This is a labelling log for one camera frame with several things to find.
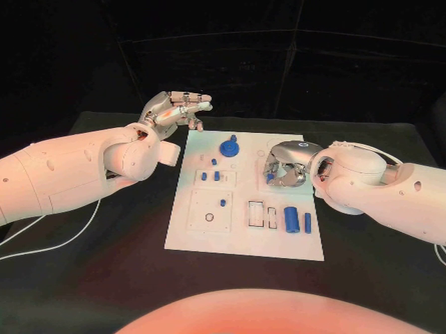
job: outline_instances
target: robotic hand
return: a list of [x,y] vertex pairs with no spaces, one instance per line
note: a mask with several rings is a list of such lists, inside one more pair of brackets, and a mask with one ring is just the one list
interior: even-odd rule
[[30,144],[0,159],[0,225],[73,210],[145,180],[157,162],[174,166],[180,147],[162,141],[177,125],[203,131],[194,113],[210,96],[161,92],[126,127]]
[[[377,153],[396,165],[388,165]],[[286,171],[280,177],[279,165]],[[268,184],[299,186],[305,174],[315,196],[335,210],[365,213],[387,227],[446,246],[446,170],[404,164],[357,143],[335,141],[327,149],[302,141],[275,145],[263,171]]]

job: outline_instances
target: dark table surface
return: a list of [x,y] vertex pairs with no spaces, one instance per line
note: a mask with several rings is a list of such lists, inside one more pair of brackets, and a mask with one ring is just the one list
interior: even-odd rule
[[[138,115],[85,112],[72,133],[125,126]],[[203,118],[208,130],[302,134],[376,146],[406,162],[433,165],[412,125]],[[184,149],[187,128],[168,141]],[[315,199],[325,261],[164,250],[180,161],[102,199],[85,233],[65,247],[0,261],[0,333],[111,333],[142,314],[219,289],[318,294],[446,333],[446,268],[433,246],[344,215]],[[76,234],[95,204],[47,216],[0,248],[0,256],[53,246]],[[13,224],[10,233],[33,219]]]

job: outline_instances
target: blue object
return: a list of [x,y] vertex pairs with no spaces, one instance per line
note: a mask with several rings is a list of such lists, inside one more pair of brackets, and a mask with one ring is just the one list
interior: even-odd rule
[[230,140],[223,141],[223,143],[220,144],[220,154],[224,157],[234,157],[234,155],[239,153],[239,145],[236,142],[236,136],[232,135],[230,136]]
[[305,233],[311,233],[311,214],[305,213]]
[[266,176],[266,184],[269,183],[269,181],[275,178],[275,175],[273,174],[268,174]]
[[285,224],[288,233],[299,233],[298,211],[295,207],[285,207]]

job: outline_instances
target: robotic arm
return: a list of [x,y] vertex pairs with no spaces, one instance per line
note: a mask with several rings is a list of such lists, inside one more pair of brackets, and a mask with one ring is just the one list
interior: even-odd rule
[[210,96],[161,92],[139,121],[30,144],[0,159],[0,225],[73,210],[145,180],[157,163],[174,166],[180,147],[164,139],[177,125],[203,131],[194,113]]
[[315,196],[332,209],[365,213],[388,228],[446,246],[446,170],[404,164],[363,144],[335,141],[322,149],[286,141],[272,147],[263,174],[273,186],[299,186],[308,175]]

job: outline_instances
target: white mat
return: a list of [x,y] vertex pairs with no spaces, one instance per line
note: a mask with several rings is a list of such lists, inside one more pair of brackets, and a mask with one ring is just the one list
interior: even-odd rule
[[[220,154],[220,143],[232,134],[237,137],[239,154],[227,158]],[[301,141],[302,136],[190,131],[165,249],[324,260],[311,182],[306,180],[298,188],[273,187],[262,175],[270,147],[293,140]],[[213,180],[214,171],[220,172],[220,181]],[[263,202],[260,228],[249,227],[249,201]],[[269,228],[268,207],[276,209],[276,229]],[[298,209],[299,233],[286,233],[285,207]],[[305,212],[312,218],[311,234],[304,229]]]

